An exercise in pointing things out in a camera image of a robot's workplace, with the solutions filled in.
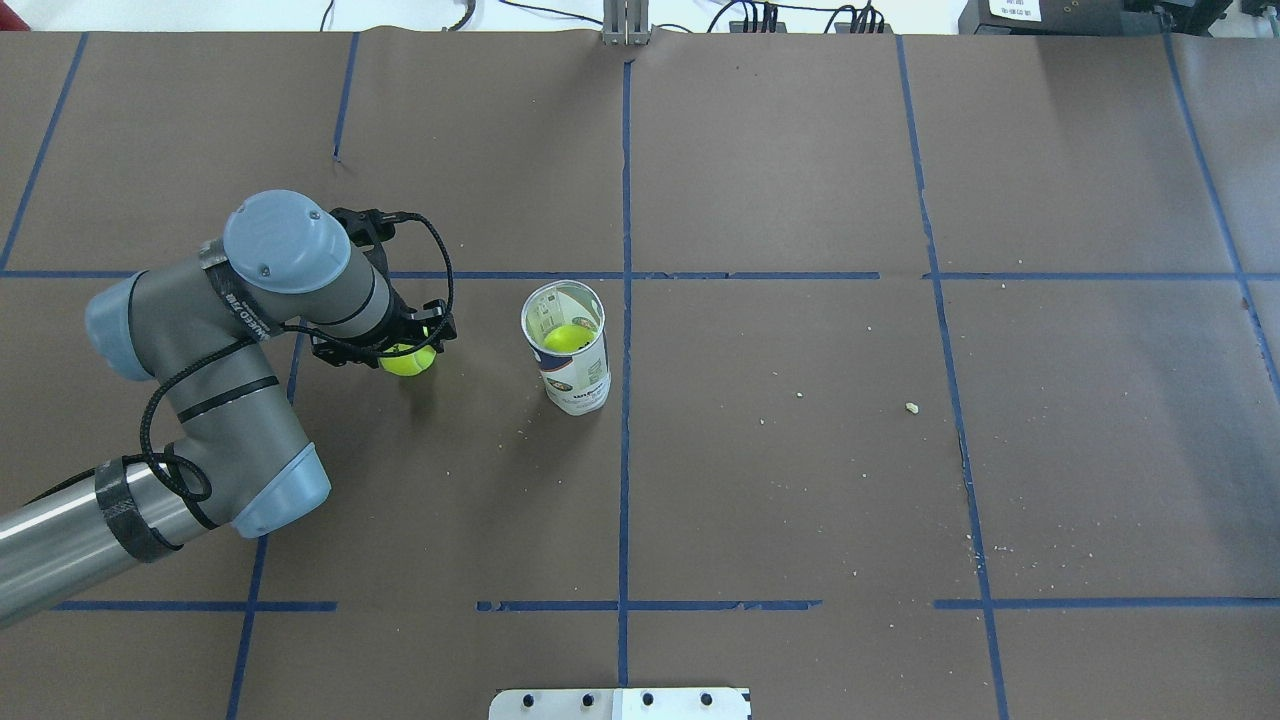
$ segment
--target gray joint cap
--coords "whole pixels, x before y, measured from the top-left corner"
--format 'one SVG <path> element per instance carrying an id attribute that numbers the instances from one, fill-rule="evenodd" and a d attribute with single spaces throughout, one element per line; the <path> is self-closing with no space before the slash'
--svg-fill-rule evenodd
<path id="1" fill-rule="evenodd" d="M 129 332 L 129 301 L 141 274 L 97 293 L 84 309 L 84 332 L 88 333 L 93 350 L 106 359 L 113 370 L 129 380 L 151 379 L 151 373 L 142 366 L 133 350 L 133 333 Z"/>
<path id="2" fill-rule="evenodd" d="M 223 250 L 244 282 L 283 295 L 325 287 L 351 260 L 351 241 L 338 220 L 292 190 L 246 200 L 227 219 Z"/>

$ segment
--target tennis ball can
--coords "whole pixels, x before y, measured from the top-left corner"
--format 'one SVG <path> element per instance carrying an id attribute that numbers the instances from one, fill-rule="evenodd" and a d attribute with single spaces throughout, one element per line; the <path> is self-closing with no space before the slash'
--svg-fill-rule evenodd
<path id="1" fill-rule="evenodd" d="M 609 396 L 609 357 L 595 291 L 576 281 L 545 284 L 520 318 L 552 402 L 570 415 L 600 409 Z"/>

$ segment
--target cable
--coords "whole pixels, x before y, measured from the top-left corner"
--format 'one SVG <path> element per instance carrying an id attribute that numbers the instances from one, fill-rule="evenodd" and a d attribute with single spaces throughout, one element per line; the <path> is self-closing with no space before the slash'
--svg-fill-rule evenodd
<path id="1" fill-rule="evenodd" d="M 334 13 L 334 12 L 333 12 L 333 5 L 334 5 L 334 3 L 337 3 L 337 1 L 338 1 L 338 0 L 329 0 L 329 6 L 328 6 L 328 8 L 325 8 L 325 9 L 324 9 L 324 14 L 323 14 L 323 15 L 320 15 L 320 32 L 324 32 L 324 24 L 325 24 L 326 22 L 329 22 L 329 13 L 333 13 L 333 17 L 334 17 L 334 18 L 337 18 L 337 17 L 338 17 L 338 13 Z"/>
<path id="2" fill-rule="evenodd" d="M 462 19 L 449 26 L 448 31 L 445 32 L 458 32 L 460 29 L 462 29 L 462 26 L 471 22 L 471 15 L 474 15 L 475 12 L 476 12 L 476 0 L 467 0 L 467 9 L 465 13 L 462 13 Z"/>
<path id="3" fill-rule="evenodd" d="M 435 245 L 440 249 L 440 258 L 444 260 L 444 282 L 448 284 L 448 295 L 444 299 L 444 311 L 440 314 L 442 322 L 435 328 L 435 331 L 433 331 L 431 334 L 426 336 L 426 338 L 424 338 L 422 342 L 415 345 L 413 347 L 410 347 L 407 350 L 397 350 L 392 352 L 379 352 L 375 350 L 369 350 L 367 347 L 361 347 L 358 345 L 351 345 L 349 342 L 342 338 L 333 337 L 332 334 L 317 331 L 315 328 L 308 328 L 306 325 L 280 325 L 283 331 L 292 333 L 302 333 L 305 336 L 315 337 L 325 342 L 332 342 L 348 352 L 360 355 L 361 357 L 367 357 L 369 360 L 378 360 L 383 357 L 404 357 L 440 340 L 440 336 L 444 333 L 445 329 L 448 329 L 449 325 L 448 319 L 453 316 L 453 260 L 449 258 L 449 250 L 444 246 L 444 240 L 440 237 L 440 233 L 436 232 L 435 225 L 433 225 L 430 220 L 428 220 L 426 218 L 424 218 L 417 213 L 387 213 L 385 215 L 383 215 L 383 222 L 388 222 L 392 224 L 399 224 L 407 222 L 422 223 L 424 225 L 426 225 L 426 229 L 431 233 L 431 237 L 435 238 Z"/>
<path id="4" fill-rule="evenodd" d="M 742 32 L 755 32 L 754 29 L 750 29 L 750 31 L 746 29 L 746 27 L 748 27 L 746 26 L 746 6 L 749 6 L 751 9 L 751 27 L 754 28 L 755 23 L 756 23 L 756 18 L 755 18 L 755 3 L 751 3 L 751 0 L 730 0 L 730 3 L 726 3 L 724 6 L 721 8 L 718 13 L 716 13 L 716 17 L 712 18 L 712 24 L 707 26 L 707 32 L 712 32 L 713 29 L 716 29 L 716 23 L 718 23 L 719 19 L 722 17 L 724 17 L 724 13 L 727 13 L 730 8 L 732 8 L 733 5 L 737 5 L 737 4 L 745 5 L 742 8 Z"/>
<path id="5" fill-rule="evenodd" d="M 604 26 L 604 20 L 598 20 L 595 18 L 589 18 L 586 15 L 579 15 L 577 13 L 566 13 L 564 10 L 557 10 L 554 8 L 539 8 L 538 5 L 525 5 L 522 3 L 516 3 L 515 0 L 498 0 L 498 3 L 502 3 L 503 5 L 511 5 L 512 8 L 524 8 L 525 10 L 538 10 L 540 13 L 553 13 L 556 15 L 563 15 L 566 18 L 576 18 L 580 20 L 586 20 L 589 23 L 595 23 L 602 27 Z"/>
<path id="6" fill-rule="evenodd" d="M 168 462 L 170 465 L 177 465 L 178 464 L 178 456 L 173 455 L 172 452 L 157 452 L 155 456 L 159 457 L 161 461 Z M 124 462 L 125 466 L 129 466 L 129 465 L 133 465 L 134 462 L 142 462 L 143 457 L 145 457 L 143 455 L 125 455 L 120 460 Z M 96 473 L 96 471 L 97 471 L 97 468 L 90 468 L 88 470 L 84 470 L 82 473 L 77 473 L 77 474 L 67 478 L 65 480 L 58 483 L 56 486 L 46 489 L 45 492 L 37 495 L 36 497 L 28 500 L 27 502 L 23 503 L 23 506 L 31 505 L 32 502 L 37 502 L 37 501 L 45 500 L 46 497 L 54 495 L 55 492 L 61 492 L 61 491 L 64 491 L 64 489 L 74 486 L 76 483 L 83 480 L 84 478 L 92 478 L 93 473 Z"/>
<path id="7" fill-rule="evenodd" d="M 858 8 L 854 8 L 852 5 L 841 5 L 840 8 L 836 8 L 836 12 L 831 14 L 831 18 L 827 20 L 827 27 L 822 28 L 823 35 L 831 32 L 831 27 L 836 24 L 836 18 L 840 17 L 840 13 L 844 13 L 845 10 L 849 10 L 851 15 L 849 20 L 849 27 L 850 28 L 854 27 L 854 23 L 858 22 Z"/>
<path id="8" fill-rule="evenodd" d="M 172 462 L 174 465 L 179 465 L 182 468 L 191 470 L 192 474 L 196 475 L 196 479 L 200 480 L 201 486 L 200 492 L 191 492 L 191 489 L 187 488 L 186 484 L 182 484 L 178 480 L 175 480 L 172 475 L 169 475 L 169 473 L 165 471 L 164 468 L 160 466 L 159 455 L 151 447 L 151 421 L 155 419 L 156 409 L 160 407 L 160 401 L 164 400 L 165 393 L 173 389 L 174 386 L 189 378 L 206 365 L 216 363 L 223 357 L 234 355 L 251 345 L 253 345 L 252 340 L 242 338 L 228 345 L 221 350 L 205 355 L 204 357 L 196 360 L 191 365 L 187 365 L 186 368 L 179 370 L 177 375 L 160 383 L 160 387 L 157 387 L 156 391 L 151 393 L 151 400 L 147 401 L 146 410 L 142 411 L 142 421 L 138 424 L 138 445 L 142 447 L 142 461 L 147 464 L 147 468 L 150 468 L 151 473 L 156 477 L 157 480 L 160 480 L 160 484 L 169 488 L 169 492 L 177 495 L 183 500 L 189 500 L 192 502 L 202 502 L 205 500 L 209 500 L 209 497 L 214 495 L 214 486 L 209 483 L 209 475 L 206 475 L 205 471 L 200 469 L 200 465 L 196 465 L 195 462 L 180 455 L 174 455 Z"/>

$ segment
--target robotic arm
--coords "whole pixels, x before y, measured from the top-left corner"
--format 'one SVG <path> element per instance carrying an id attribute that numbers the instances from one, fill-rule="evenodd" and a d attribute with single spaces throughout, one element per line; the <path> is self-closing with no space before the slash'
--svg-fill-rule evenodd
<path id="1" fill-rule="evenodd" d="M 448 300 L 422 310 L 390 287 L 381 250 L 408 220 L 430 229 L 449 278 Z M 325 213 L 284 190 L 250 197 L 198 258 L 95 297 L 84 315 L 95 348 L 128 379 L 163 380 L 143 452 L 0 518 L 0 626 L 221 524 L 255 538 L 314 510 L 329 478 L 257 343 L 303 332 L 333 365 L 434 354 L 457 337 L 452 302 L 448 252 L 425 218 Z M 296 316 L 308 327 L 282 323 Z M 165 395 L 186 437 L 157 454 L 150 418 Z"/>

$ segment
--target tennis ball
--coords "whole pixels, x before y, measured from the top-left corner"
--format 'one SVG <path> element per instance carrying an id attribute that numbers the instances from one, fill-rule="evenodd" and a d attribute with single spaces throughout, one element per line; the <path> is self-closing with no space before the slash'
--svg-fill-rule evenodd
<path id="1" fill-rule="evenodd" d="M 408 350 L 413 347 L 412 345 L 393 345 L 390 347 L 392 352 L 399 352 L 402 350 Z M 421 373 L 422 370 L 431 366 L 435 361 L 435 350 L 431 347 L 424 347 L 412 355 L 404 355 L 403 357 L 379 357 L 378 365 L 393 375 L 399 375 L 402 378 L 412 378 L 413 375 Z"/>
<path id="2" fill-rule="evenodd" d="M 576 352 L 591 343 L 595 333 L 573 323 L 563 324 L 543 338 L 543 347 L 552 352 Z"/>

